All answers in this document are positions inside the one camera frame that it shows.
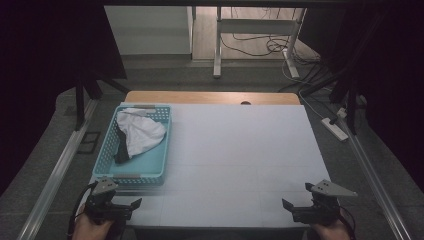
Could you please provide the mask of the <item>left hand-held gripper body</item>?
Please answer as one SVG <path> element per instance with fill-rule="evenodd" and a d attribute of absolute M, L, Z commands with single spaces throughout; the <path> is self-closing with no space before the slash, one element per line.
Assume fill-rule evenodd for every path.
<path fill-rule="evenodd" d="M 85 202 L 84 213 L 96 224 L 103 221 L 126 221 L 131 219 L 133 206 L 112 202 L 118 184 L 111 178 L 102 177 L 95 182 Z"/>

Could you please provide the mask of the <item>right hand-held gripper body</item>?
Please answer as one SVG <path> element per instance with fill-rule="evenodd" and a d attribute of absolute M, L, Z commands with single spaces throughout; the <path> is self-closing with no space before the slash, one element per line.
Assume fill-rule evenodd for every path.
<path fill-rule="evenodd" d="M 334 223 L 340 215 L 339 197 L 357 197 L 358 194 L 329 180 L 322 180 L 312 187 L 312 205 L 294 207 L 293 220 L 304 224 L 324 226 Z"/>

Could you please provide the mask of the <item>light blue plastic basket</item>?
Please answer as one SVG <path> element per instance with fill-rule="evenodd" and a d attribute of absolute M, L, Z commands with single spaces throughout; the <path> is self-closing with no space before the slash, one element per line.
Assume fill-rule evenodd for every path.
<path fill-rule="evenodd" d="M 138 154 L 124 163 L 117 163 L 118 152 L 125 141 L 119 133 L 117 115 L 126 108 L 146 110 L 148 118 L 161 123 L 166 133 L 163 140 L 151 150 Z M 168 141 L 171 132 L 171 108 L 167 105 L 120 105 L 115 109 L 105 139 L 92 170 L 95 178 L 109 177 L 122 186 L 159 186 L 164 182 Z"/>

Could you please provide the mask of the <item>white and black cloth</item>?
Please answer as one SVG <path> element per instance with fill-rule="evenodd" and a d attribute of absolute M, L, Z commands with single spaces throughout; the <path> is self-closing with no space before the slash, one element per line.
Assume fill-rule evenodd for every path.
<path fill-rule="evenodd" d="M 162 123 L 147 116 L 146 109 L 123 109 L 117 113 L 116 123 L 119 146 L 114 159 L 117 164 L 124 164 L 158 146 L 167 132 Z"/>

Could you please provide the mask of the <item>person's right hand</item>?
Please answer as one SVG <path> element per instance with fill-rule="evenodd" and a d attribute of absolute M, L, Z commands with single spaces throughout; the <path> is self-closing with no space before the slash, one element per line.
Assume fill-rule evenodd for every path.
<path fill-rule="evenodd" d="M 317 232 L 321 240 L 350 240 L 347 228 L 340 220 L 329 226 L 312 224 L 311 227 Z"/>

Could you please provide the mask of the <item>person's left hand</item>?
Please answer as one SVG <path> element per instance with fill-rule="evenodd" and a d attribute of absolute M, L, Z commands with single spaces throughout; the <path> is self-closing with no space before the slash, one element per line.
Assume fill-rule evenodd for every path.
<path fill-rule="evenodd" d="M 105 221 L 98 225 L 93 223 L 86 214 L 81 214 L 75 221 L 72 240 L 105 240 L 113 225 L 113 221 Z"/>

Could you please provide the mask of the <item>white power strip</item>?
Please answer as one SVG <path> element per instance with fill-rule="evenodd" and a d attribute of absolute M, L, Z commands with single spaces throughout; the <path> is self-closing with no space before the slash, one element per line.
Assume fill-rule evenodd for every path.
<path fill-rule="evenodd" d="M 344 142 L 348 139 L 348 135 L 341 130 L 335 123 L 331 124 L 331 120 L 329 118 L 323 118 L 321 120 L 323 126 L 329 130 L 339 141 Z"/>

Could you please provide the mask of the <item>dark floor outlet cover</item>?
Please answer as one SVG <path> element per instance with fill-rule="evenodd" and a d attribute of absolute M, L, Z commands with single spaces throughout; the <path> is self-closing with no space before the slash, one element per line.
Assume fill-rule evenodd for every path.
<path fill-rule="evenodd" d="M 99 131 L 86 132 L 77 149 L 78 154 L 89 155 L 93 154 L 100 138 Z"/>

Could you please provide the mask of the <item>white table mat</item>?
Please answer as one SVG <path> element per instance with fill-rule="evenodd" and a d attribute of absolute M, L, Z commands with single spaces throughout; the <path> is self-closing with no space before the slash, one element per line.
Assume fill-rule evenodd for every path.
<path fill-rule="evenodd" d="M 329 174 L 301 105 L 170 104 L 164 182 L 122 186 L 142 199 L 134 227 L 291 228 L 282 200 L 308 206 Z"/>

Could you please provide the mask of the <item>black metal stand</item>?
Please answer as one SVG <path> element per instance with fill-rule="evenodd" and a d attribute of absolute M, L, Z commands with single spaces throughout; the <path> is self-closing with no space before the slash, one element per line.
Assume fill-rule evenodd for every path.
<path fill-rule="evenodd" d="M 75 97 L 76 97 L 76 125 L 75 130 L 79 131 L 85 121 L 84 92 L 87 92 L 91 100 L 99 100 L 103 96 L 97 80 L 101 80 L 118 91 L 128 94 L 130 89 L 121 85 L 111 77 L 97 70 L 89 70 L 75 76 Z"/>
<path fill-rule="evenodd" d="M 352 75 L 352 69 L 350 67 L 343 68 L 329 78 L 308 87 L 306 90 L 300 90 L 298 96 L 301 98 L 309 96 L 331 83 L 336 83 L 336 86 L 330 93 L 330 102 L 340 103 L 344 97 L 347 97 L 347 126 L 350 132 L 355 135 L 357 82 Z"/>

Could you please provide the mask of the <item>wooden table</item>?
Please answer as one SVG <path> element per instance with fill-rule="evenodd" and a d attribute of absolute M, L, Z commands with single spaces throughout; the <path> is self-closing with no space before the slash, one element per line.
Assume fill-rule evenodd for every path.
<path fill-rule="evenodd" d="M 294 93 L 130 91 L 126 103 L 300 105 Z"/>

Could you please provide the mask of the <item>dark curtain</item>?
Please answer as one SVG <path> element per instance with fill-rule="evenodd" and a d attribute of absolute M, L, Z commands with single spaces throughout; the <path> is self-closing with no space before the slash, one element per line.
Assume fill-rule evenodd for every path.
<path fill-rule="evenodd" d="M 383 15 L 347 78 L 366 99 L 369 126 L 424 192 L 424 0 L 355 1 L 351 8 L 308 9 L 299 39 L 338 72 L 375 14 Z"/>
<path fill-rule="evenodd" d="M 126 72 L 102 4 L 0 0 L 0 195 L 47 128 L 62 92 L 92 94 Z"/>

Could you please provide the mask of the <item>white cabinet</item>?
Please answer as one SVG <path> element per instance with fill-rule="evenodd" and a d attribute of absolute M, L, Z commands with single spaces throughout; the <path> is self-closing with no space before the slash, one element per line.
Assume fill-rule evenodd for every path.
<path fill-rule="evenodd" d="M 105 6 L 121 55 L 190 55 L 191 7 Z"/>

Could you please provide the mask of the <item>aluminium rail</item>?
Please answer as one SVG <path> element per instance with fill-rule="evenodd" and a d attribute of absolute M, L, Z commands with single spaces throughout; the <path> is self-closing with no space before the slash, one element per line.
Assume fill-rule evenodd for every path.
<path fill-rule="evenodd" d="M 401 217 L 395 203 L 386 191 L 377 172 L 375 171 L 370 158 L 359 141 L 359 138 L 348 128 L 347 123 L 342 120 L 340 126 L 349 137 L 349 143 L 356 156 L 368 184 L 383 211 L 383 214 L 397 240 L 413 240 L 409 230 Z"/>
<path fill-rule="evenodd" d="M 87 131 L 98 103 L 98 100 L 88 101 L 86 109 L 84 110 L 84 120 L 81 128 L 78 131 L 72 132 L 16 240 L 35 239 L 71 164 L 71 161 L 76 155 L 78 146 Z"/>

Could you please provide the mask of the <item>white desk frame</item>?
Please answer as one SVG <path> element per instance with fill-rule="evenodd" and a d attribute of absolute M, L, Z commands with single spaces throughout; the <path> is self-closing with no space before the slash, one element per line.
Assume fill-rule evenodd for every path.
<path fill-rule="evenodd" d="M 222 8 L 217 8 L 217 30 L 213 65 L 213 76 L 221 77 L 221 37 L 222 34 L 277 34 L 288 37 L 288 45 L 283 49 L 285 63 L 292 78 L 299 78 L 299 73 L 294 64 L 293 52 L 298 39 L 300 28 L 306 13 L 305 8 L 300 8 L 293 20 L 283 19 L 226 19 L 222 18 Z"/>

